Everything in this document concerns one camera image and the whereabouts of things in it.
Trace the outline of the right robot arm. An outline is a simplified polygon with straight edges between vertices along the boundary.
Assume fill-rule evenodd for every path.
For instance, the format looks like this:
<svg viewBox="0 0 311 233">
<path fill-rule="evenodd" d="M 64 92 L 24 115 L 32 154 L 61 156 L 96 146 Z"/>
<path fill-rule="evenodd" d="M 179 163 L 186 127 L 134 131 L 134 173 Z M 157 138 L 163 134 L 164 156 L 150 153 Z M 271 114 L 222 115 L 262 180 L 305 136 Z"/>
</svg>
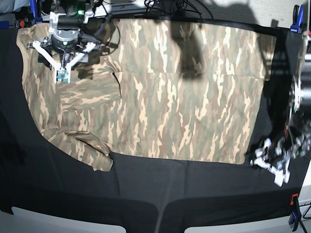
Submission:
<svg viewBox="0 0 311 233">
<path fill-rule="evenodd" d="M 41 62 L 53 67 L 57 75 L 68 75 L 102 43 L 96 36 L 83 31 L 93 9 L 92 0 L 54 0 L 49 16 L 49 35 L 28 47 L 36 49 L 43 57 Z"/>
</svg>

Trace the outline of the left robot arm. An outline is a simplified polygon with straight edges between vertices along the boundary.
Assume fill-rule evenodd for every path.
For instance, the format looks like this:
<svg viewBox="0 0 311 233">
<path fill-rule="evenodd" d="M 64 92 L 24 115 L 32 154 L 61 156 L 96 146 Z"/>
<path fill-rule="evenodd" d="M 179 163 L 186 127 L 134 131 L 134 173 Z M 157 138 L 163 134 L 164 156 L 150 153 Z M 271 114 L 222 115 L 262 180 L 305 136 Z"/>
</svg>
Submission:
<svg viewBox="0 0 311 233">
<path fill-rule="evenodd" d="M 311 33 L 302 33 L 296 72 L 292 76 L 283 132 L 266 138 L 251 157 L 250 166 L 260 167 L 275 176 L 289 174 L 291 159 L 311 152 Z"/>
</svg>

